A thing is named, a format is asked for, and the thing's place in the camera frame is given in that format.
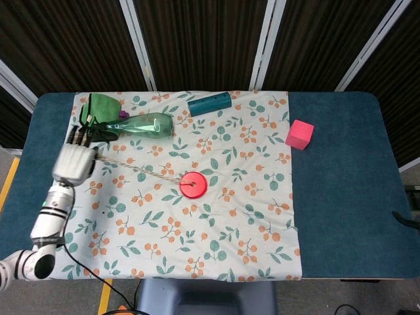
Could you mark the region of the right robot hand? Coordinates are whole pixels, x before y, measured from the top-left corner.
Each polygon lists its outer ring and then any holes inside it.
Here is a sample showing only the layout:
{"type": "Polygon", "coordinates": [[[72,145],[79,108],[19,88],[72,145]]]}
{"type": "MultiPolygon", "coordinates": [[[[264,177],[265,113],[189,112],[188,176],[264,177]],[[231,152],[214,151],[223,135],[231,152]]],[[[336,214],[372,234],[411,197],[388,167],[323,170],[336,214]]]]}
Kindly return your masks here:
{"type": "MultiPolygon", "coordinates": [[[[419,185],[405,185],[404,191],[408,197],[410,209],[419,211],[419,185]]],[[[406,219],[397,211],[393,211],[392,215],[400,224],[419,231],[419,215],[415,219],[406,219]]]]}

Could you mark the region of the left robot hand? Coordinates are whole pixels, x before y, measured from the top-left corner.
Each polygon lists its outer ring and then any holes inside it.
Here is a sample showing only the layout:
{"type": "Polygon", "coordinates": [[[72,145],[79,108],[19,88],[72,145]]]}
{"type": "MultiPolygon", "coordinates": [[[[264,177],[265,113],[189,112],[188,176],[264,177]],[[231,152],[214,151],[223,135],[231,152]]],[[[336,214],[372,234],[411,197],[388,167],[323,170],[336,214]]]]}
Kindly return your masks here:
{"type": "Polygon", "coordinates": [[[73,125],[52,170],[52,177],[61,186],[79,186],[93,173],[98,147],[90,147],[86,132],[73,125]]]}

